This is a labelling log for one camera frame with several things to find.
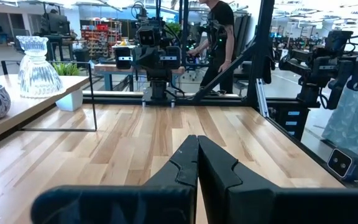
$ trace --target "clear glass vase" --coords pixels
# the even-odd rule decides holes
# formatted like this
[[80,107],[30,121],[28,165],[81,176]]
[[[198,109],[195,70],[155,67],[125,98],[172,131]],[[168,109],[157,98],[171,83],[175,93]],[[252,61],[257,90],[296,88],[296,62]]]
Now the clear glass vase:
[[24,42],[25,54],[29,63],[21,80],[21,96],[27,98],[45,98],[65,91],[62,80],[54,67],[46,59],[46,37],[32,36]]
[[[20,47],[24,50],[24,52],[26,51],[26,49],[25,49],[26,44],[25,43],[29,39],[29,37],[31,37],[31,36],[16,36],[16,38],[20,42]],[[19,85],[21,84],[21,81],[23,79],[25,70],[29,66],[29,62],[30,62],[30,57],[26,54],[23,57],[22,61],[20,62],[20,69],[19,69],[19,73],[17,74],[17,82],[18,82]]]

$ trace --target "floor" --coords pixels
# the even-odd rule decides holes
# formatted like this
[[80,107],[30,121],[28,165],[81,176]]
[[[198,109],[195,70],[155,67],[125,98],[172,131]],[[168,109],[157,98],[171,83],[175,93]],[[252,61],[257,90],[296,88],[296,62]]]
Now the floor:
[[[97,105],[97,133],[16,132],[0,142],[0,223],[29,223],[57,185],[141,185],[189,134],[206,135],[281,187],[343,187],[252,108]],[[32,128],[91,128],[91,105],[53,109]],[[197,223],[206,223],[198,194]]]
[[[17,53],[12,47],[0,47],[0,61],[20,61],[22,57],[23,55]],[[17,73],[19,66],[17,66],[16,63],[8,63],[7,69],[9,73]],[[2,74],[3,72],[0,63],[0,75]],[[180,78],[181,89],[185,92],[198,91],[200,82],[203,78],[202,74],[203,71],[198,71],[198,74],[194,72],[184,74],[183,77]],[[97,76],[97,74],[94,75],[94,89],[104,90],[104,78]],[[113,76],[113,85],[117,85],[123,78],[124,75]],[[272,72],[272,83],[264,86],[266,97],[294,98],[301,90],[301,86],[298,85],[298,79],[299,76],[292,72],[276,69]],[[147,86],[147,83],[145,82],[139,82],[139,84],[135,82],[135,91],[142,91],[145,86]],[[234,89],[234,93],[238,94],[239,90]],[[329,93],[330,90],[328,88],[323,90],[323,94],[329,95]],[[307,145],[325,160],[328,159],[332,150],[321,143],[320,139],[331,114],[332,111],[324,110],[322,108],[311,109],[302,139],[303,144]]]

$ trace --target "black metal frame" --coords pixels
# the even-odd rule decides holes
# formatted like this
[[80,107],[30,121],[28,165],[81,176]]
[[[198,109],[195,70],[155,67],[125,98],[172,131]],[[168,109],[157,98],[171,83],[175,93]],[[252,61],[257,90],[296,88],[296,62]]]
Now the black metal frame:
[[[2,70],[4,75],[9,75],[7,72],[6,62],[20,62],[15,60],[3,60],[1,61]],[[91,83],[91,96],[90,100],[87,100],[87,103],[92,104],[93,110],[93,122],[94,128],[87,129],[87,128],[19,128],[18,131],[45,131],[45,132],[58,132],[58,131],[71,131],[71,132],[96,132],[98,130],[98,121],[96,118],[96,109],[95,109],[95,100],[94,100],[94,93],[93,93],[93,82],[92,82],[92,69],[91,65],[88,62],[49,62],[49,63],[75,63],[75,64],[87,64],[88,67],[88,74],[89,74],[89,82]]]

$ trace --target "potted plant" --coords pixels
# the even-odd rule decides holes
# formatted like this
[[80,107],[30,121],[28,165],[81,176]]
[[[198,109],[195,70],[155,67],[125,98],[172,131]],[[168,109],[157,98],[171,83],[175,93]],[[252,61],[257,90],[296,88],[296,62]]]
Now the potted plant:
[[[53,67],[60,76],[77,76],[80,74],[80,70],[77,68],[76,64],[55,63]],[[75,90],[62,99],[56,101],[56,105],[63,111],[75,111],[82,106],[82,102],[83,94],[81,88],[79,88],[78,90]]]

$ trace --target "black pants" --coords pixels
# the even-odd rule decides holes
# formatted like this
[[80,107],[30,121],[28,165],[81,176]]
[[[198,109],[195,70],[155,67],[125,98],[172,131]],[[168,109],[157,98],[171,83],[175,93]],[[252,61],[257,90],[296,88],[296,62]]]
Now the black pants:
[[[219,75],[219,67],[224,63],[224,58],[214,58],[212,63],[210,63],[208,70],[206,71],[203,81],[200,83],[200,87],[205,87],[208,85],[217,75]],[[220,82],[219,87],[221,90],[226,91],[226,93],[233,93],[233,73],[228,76],[226,79]]]

